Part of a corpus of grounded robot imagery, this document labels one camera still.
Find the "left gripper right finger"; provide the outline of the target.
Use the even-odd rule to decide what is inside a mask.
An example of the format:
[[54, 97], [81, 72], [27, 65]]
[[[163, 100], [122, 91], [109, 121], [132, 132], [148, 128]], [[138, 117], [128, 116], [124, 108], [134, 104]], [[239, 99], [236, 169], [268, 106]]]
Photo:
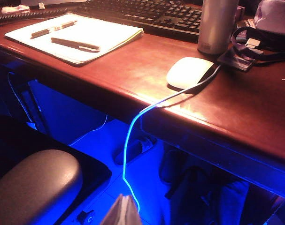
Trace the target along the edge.
[[127, 195], [126, 199], [126, 211], [125, 211], [125, 224], [126, 225], [142, 225], [138, 209], [135, 201], [131, 195]]

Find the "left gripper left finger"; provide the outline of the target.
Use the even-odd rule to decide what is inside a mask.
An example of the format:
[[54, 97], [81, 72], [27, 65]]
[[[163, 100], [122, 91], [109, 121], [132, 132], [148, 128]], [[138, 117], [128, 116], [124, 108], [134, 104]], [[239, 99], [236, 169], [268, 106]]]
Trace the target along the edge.
[[122, 216], [123, 199], [124, 196], [120, 194], [102, 219], [100, 225], [117, 225], [119, 223], [119, 220]]

